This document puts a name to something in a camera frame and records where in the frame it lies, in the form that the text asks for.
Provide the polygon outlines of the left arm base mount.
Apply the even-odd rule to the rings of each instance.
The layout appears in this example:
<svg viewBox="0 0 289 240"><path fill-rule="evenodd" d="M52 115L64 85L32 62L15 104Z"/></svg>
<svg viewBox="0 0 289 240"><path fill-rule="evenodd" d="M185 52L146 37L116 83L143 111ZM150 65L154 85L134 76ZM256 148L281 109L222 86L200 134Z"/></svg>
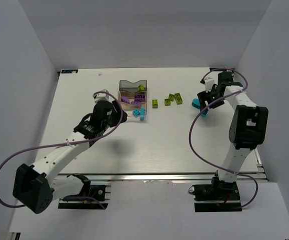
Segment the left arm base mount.
<svg viewBox="0 0 289 240"><path fill-rule="evenodd" d="M111 185L78 173L57 176L50 187L59 209L105 210L111 197Z"/></svg>

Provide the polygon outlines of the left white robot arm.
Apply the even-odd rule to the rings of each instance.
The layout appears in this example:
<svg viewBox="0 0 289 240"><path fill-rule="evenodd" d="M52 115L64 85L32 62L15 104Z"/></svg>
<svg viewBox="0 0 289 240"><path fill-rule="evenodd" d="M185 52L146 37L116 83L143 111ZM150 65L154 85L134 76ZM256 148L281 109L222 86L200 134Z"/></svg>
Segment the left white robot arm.
<svg viewBox="0 0 289 240"><path fill-rule="evenodd" d="M127 120L117 100L99 100L93 112L85 115L62 146L32 165L22 164L16 170L13 196L35 214L40 214L55 200L92 201L96 191L84 175L73 173L65 178L58 174L80 154L100 140L107 129Z"/></svg>

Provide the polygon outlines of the purple round lego piece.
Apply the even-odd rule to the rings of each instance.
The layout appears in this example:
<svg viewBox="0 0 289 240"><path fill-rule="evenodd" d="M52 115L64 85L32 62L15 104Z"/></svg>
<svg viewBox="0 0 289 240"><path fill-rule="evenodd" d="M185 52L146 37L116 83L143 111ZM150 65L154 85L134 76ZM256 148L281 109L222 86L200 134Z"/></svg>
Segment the purple round lego piece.
<svg viewBox="0 0 289 240"><path fill-rule="evenodd" d="M142 107L142 102L140 102L140 101L131 101L130 102L130 107L132 109L140 109Z"/></svg>

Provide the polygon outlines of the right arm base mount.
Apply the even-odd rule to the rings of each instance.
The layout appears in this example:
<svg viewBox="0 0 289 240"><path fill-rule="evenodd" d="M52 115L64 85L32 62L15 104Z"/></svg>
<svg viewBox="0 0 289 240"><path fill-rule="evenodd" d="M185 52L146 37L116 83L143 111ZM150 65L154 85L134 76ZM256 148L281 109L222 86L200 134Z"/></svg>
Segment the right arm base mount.
<svg viewBox="0 0 289 240"><path fill-rule="evenodd" d="M225 182L217 175L209 184L194 184L188 189L194 196L196 213L241 212L241 198L236 182Z"/></svg>

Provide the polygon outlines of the purple and green lego stack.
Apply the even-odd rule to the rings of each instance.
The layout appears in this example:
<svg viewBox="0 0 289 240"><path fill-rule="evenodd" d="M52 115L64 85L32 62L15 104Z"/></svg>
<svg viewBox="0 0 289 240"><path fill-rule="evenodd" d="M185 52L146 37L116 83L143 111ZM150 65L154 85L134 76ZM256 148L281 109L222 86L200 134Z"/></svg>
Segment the purple and green lego stack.
<svg viewBox="0 0 289 240"><path fill-rule="evenodd" d="M137 87L138 91L144 91L145 90L145 87L140 84L138 87Z"/></svg>

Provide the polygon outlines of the small cyan square lego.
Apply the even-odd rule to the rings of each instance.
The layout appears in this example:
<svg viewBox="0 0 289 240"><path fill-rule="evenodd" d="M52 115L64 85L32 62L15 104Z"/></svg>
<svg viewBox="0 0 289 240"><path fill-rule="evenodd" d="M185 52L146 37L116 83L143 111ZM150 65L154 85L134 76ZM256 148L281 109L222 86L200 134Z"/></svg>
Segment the small cyan square lego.
<svg viewBox="0 0 289 240"><path fill-rule="evenodd" d="M202 116L202 117L205 117L205 116L207 115L207 113L208 113L207 110L206 110L206 111L203 111L203 112L201 113L201 116Z"/></svg>

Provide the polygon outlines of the small cyan lego brick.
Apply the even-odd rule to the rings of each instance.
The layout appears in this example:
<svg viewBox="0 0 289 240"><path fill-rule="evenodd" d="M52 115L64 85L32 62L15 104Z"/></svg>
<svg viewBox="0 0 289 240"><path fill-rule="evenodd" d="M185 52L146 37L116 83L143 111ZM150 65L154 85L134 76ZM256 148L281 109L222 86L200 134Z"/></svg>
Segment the small cyan lego brick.
<svg viewBox="0 0 289 240"><path fill-rule="evenodd" d="M140 114L141 114L141 112L140 112L138 109L135 109L135 110L132 111L132 115L133 115L134 117L137 117L137 116L139 116Z"/></svg>

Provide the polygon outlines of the purple square lego brick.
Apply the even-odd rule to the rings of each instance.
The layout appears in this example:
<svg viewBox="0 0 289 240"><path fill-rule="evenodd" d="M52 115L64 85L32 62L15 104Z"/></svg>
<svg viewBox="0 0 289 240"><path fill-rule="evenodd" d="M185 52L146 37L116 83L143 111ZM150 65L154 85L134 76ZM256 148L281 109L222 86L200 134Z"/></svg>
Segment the purple square lego brick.
<svg viewBox="0 0 289 240"><path fill-rule="evenodd" d="M145 94L135 94L134 100L136 102L145 102L146 101L146 95Z"/></svg>

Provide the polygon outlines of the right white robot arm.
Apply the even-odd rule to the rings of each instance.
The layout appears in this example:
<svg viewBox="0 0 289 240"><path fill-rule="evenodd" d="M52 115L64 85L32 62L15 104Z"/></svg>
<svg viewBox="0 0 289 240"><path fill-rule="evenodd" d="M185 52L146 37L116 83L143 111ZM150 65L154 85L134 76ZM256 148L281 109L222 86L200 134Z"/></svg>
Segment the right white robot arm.
<svg viewBox="0 0 289 240"><path fill-rule="evenodd" d="M220 72L217 83L211 77L205 77L200 82L205 87L197 94L202 116L208 110L222 106L225 101L234 110L228 131L229 150L216 174L220 184L231 185L237 181L237 175L252 150L264 142L269 110L256 105L247 96L245 87L234 81L229 71Z"/></svg>

